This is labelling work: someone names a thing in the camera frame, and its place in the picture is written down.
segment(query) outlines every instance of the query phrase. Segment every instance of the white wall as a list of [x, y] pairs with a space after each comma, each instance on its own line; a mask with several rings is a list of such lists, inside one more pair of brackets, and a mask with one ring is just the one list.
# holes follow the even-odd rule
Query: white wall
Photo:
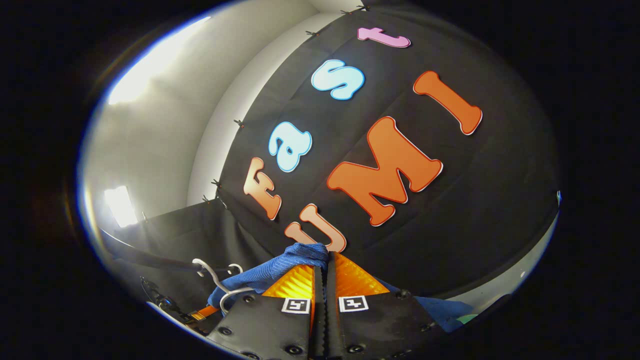
[[340, 10], [350, 12], [358, 9], [358, 5], [362, 6], [360, 0], [309, 0], [309, 2], [321, 13], [340, 13]]
[[269, 43], [315, 14], [307, 0], [241, 1], [155, 46], [112, 93], [124, 96], [97, 110], [86, 138], [81, 177], [93, 221], [114, 228], [104, 190], [121, 185], [138, 220], [142, 211], [154, 217], [186, 206], [198, 144], [229, 85]]
[[319, 13], [293, 26], [265, 47], [238, 74], [216, 107], [207, 125], [191, 171], [187, 204], [202, 201], [202, 195], [213, 199], [227, 153], [238, 130], [233, 119], [243, 119], [264, 84], [280, 64], [309, 39], [305, 31], [318, 31], [341, 13]]

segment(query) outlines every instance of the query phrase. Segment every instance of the blue towel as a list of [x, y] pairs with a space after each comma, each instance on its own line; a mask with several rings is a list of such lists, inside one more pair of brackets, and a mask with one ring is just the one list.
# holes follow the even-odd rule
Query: blue towel
[[[273, 285], [294, 266], [312, 265], [326, 269], [328, 258], [329, 253], [327, 252], [324, 244], [315, 243], [309, 245], [295, 243], [290, 247], [287, 247], [282, 255], [279, 255], [266, 263], [260, 264], [241, 274], [222, 280], [222, 285], [229, 289], [229, 291], [248, 286], [255, 290], [254, 293], [261, 294], [267, 291], [271, 285]], [[229, 297], [229, 299], [225, 301], [225, 307], [227, 309], [230, 308], [238, 296], [245, 296], [248, 293], [251, 292], [247, 291], [246, 293], [240, 293]], [[213, 293], [209, 295], [209, 305], [216, 309], [219, 308], [220, 299], [222, 299], [224, 294], [225, 292], [222, 289], [216, 288]]]
[[[377, 277], [376, 280], [389, 289], [389, 291], [400, 290]], [[420, 305], [422, 305], [427, 313], [429, 313], [435, 322], [446, 332], [452, 332], [453, 330], [461, 327], [463, 324], [457, 319], [469, 314], [471, 310], [473, 310], [473, 307], [461, 301], [448, 301], [418, 296], [414, 296], [414, 298], [415, 300], [418, 300]]]

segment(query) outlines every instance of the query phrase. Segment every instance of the black fabric backdrop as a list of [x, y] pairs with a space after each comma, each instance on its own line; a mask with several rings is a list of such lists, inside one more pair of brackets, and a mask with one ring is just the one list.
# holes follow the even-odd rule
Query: black fabric backdrop
[[[219, 200], [124, 227], [115, 231], [115, 237], [153, 255], [188, 263], [198, 258], [211, 267], [236, 263], [246, 270], [271, 259]], [[122, 259], [110, 261], [108, 266], [137, 299], [148, 300], [140, 284], [140, 276], [144, 276], [186, 313], [206, 307], [207, 298], [216, 288], [209, 274], [200, 277], [195, 272], [150, 268]], [[218, 276], [221, 280], [229, 277], [222, 272]]]
[[[356, 38], [358, 28], [379, 27], [404, 36], [398, 49]], [[373, 275], [416, 295], [450, 297], [505, 271], [540, 240], [557, 213], [559, 167], [548, 118], [524, 81], [489, 48], [458, 28], [409, 5], [374, 6], [343, 15], [295, 50], [273, 74], [243, 119], [221, 174], [220, 197], [238, 222], [277, 255], [293, 243], [284, 229], [310, 203], [347, 238], [343, 252]], [[310, 82], [326, 60], [360, 69], [365, 83], [348, 101], [333, 99]], [[483, 111], [473, 135], [428, 96], [413, 92], [433, 70]], [[408, 203], [391, 203], [395, 215], [380, 227], [344, 192], [326, 180], [341, 162], [376, 167], [366, 134], [380, 118], [424, 154], [444, 164]], [[310, 131], [313, 145], [291, 173], [269, 155], [272, 130], [283, 121]], [[274, 221], [243, 191], [253, 157], [282, 197]], [[403, 182], [408, 187], [408, 180]], [[313, 239], [326, 236], [310, 223]]]

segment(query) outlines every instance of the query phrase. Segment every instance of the light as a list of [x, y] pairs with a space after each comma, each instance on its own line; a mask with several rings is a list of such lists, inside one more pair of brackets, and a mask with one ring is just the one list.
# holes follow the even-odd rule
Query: light
[[151, 77], [162, 73], [175, 59], [186, 40], [211, 16], [200, 19], [160, 40], [122, 76], [109, 95], [109, 105], [135, 100], [146, 89]]
[[111, 213], [113, 217], [116, 218], [120, 227], [138, 223], [126, 186], [119, 186], [113, 190], [105, 190], [104, 198], [107, 200], [107, 205], [109, 209], [111, 209]]

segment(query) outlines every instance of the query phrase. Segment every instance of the pink letter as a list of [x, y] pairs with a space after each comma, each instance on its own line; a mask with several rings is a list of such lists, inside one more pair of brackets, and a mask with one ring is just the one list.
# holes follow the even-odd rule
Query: pink letter
[[382, 31], [384, 30], [380, 28], [360, 28], [358, 29], [358, 40], [371, 39], [373, 41], [381, 42], [382, 44], [392, 47], [407, 47], [411, 45], [411, 42], [406, 37], [392, 38], [389, 35], [382, 34]]

